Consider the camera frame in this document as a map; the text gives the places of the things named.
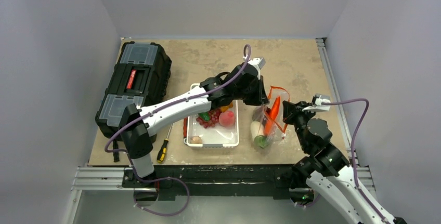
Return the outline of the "orange carrot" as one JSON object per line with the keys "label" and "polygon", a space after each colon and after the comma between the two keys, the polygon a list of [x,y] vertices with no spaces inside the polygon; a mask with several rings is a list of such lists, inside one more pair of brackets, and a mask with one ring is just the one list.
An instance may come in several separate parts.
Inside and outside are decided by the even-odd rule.
{"label": "orange carrot", "polygon": [[267,122],[264,128],[264,135],[269,135],[272,131],[272,128],[274,126],[275,120],[277,118],[277,115],[279,113],[279,107],[280,107],[280,96],[278,96],[274,100],[273,107],[271,108],[270,112],[268,113]]}

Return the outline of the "clear orange zip bag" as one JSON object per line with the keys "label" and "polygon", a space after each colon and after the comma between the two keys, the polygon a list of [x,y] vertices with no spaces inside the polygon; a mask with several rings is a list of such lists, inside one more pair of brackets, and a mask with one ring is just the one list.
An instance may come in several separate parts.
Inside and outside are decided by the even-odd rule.
{"label": "clear orange zip bag", "polygon": [[251,140],[255,147],[265,149],[286,136],[287,124],[283,122],[284,101],[290,101],[287,90],[271,86],[269,104],[254,109],[250,124]]}

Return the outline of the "white radish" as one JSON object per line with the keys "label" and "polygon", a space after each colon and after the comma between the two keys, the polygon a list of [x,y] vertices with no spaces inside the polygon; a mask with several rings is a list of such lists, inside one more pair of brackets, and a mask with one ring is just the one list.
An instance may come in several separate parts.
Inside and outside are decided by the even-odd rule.
{"label": "white radish", "polygon": [[251,139],[252,141],[255,141],[256,138],[262,138],[265,137],[264,135],[264,126],[261,122],[258,121],[252,121],[250,124],[250,132],[251,132]]}

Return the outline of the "green leafy vegetable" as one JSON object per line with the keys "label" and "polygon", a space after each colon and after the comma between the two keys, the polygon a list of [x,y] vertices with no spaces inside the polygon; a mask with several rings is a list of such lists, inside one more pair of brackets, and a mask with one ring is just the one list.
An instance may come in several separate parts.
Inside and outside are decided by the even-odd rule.
{"label": "green leafy vegetable", "polygon": [[253,139],[253,143],[261,149],[264,149],[269,145],[271,145],[272,141],[273,141],[272,136],[267,136],[267,135],[257,135]]}

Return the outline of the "dark red grapes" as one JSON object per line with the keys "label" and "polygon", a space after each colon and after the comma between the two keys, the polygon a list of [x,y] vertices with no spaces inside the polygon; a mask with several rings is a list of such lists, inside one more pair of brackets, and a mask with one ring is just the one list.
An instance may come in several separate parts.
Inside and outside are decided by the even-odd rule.
{"label": "dark red grapes", "polygon": [[203,128],[212,128],[219,124],[219,116],[221,113],[221,109],[214,109],[208,112],[199,113],[196,121]]}

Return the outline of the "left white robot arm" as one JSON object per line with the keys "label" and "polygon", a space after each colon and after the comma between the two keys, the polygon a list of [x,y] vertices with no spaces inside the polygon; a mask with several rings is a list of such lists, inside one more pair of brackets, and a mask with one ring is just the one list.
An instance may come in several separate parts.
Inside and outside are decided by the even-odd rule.
{"label": "left white robot arm", "polygon": [[134,167],[135,181],[142,187],[154,183],[155,173],[150,153],[151,137],[188,116],[228,106],[234,100],[242,100],[249,106],[268,103],[261,69],[263,58],[254,58],[238,65],[225,78],[207,78],[190,91],[163,103],[137,108],[128,105],[120,121],[117,136],[121,137],[128,157]]}

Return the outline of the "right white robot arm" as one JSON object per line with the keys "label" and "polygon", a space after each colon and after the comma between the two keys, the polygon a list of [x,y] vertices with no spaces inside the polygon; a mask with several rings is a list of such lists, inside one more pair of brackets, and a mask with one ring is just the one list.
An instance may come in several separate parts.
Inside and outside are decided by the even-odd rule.
{"label": "right white robot arm", "polygon": [[323,197],[348,223],[405,223],[388,212],[362,184],[353,167],[336,146],[325,120],[318,111],[332,103],[320,95],[311,103],[284,101],[283,122],[294,126],[306,156],[291,168],[291,189],[310,187]]}

